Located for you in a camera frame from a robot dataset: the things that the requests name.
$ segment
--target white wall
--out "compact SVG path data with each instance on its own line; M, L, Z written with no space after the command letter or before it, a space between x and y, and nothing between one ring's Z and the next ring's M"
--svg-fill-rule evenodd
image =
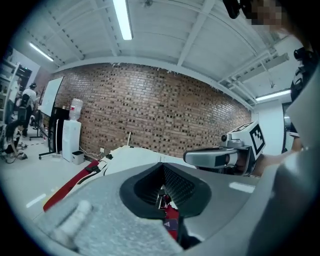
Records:
M259 121L264 140L264 154L281 154L284 143L284 111L279 100L258 104L251 112L252 121Z
M30 76L29 81L26 86L29 86L31 83L33 83L36 78L36 75L40 69L40 66L15 49L13 49L13 54L10 58L12 58L12 62L14 62L14 63L19 62L21 66L24 66L27 69L32 71L31 76Z

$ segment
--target whiteboard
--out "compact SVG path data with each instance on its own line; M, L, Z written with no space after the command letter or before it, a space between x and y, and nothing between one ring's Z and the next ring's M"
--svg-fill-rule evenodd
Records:
M51 117L52 108L54 107L56 96L60 88L63 77L51 80L46 86L44 96L41 103L41 112Z

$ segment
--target floor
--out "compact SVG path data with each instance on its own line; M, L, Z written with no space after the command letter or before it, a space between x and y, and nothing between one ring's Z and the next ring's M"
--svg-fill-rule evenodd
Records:
M28 136L36 136L37 131L28 129ZM0 184L11 206L21 215L33 221L44 213L45 202L73 176L85 168L89 162L74 165L67 160L51 155L39 154L48 152L49 148L43 138L22 138L28 147L23 150L28 156L25 160L17 159L7 164L0 159Z

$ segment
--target black rubber part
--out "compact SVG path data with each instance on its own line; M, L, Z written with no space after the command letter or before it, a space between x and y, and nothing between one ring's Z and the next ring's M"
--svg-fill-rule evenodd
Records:
M225 135L225 134L222 135L222 136L221 136L221 140L222 140L223 142L225 142L225 141L227 140L227 135Z
M207 183L162 162L128 178L120 187L120 198L123 204L140 218L164 219L166 214L156 207L162 185L176 204L179 215L184 218L199 215L211 198Z
M108 158L108 159L112 159L112 158L114 158L113 156L112 156L112 154L107 154L106 156L105 156L106 158Z

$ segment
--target brick wall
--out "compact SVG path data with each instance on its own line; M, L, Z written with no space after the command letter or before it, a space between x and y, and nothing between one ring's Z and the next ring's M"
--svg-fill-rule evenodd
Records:
M55 73L50 80L61 76L55 105L83 100L80 145L94 153L126 145L131 132L131 146L182 157L185 150L219 145L224 133L251 120L229 96L164 69L93 64Z

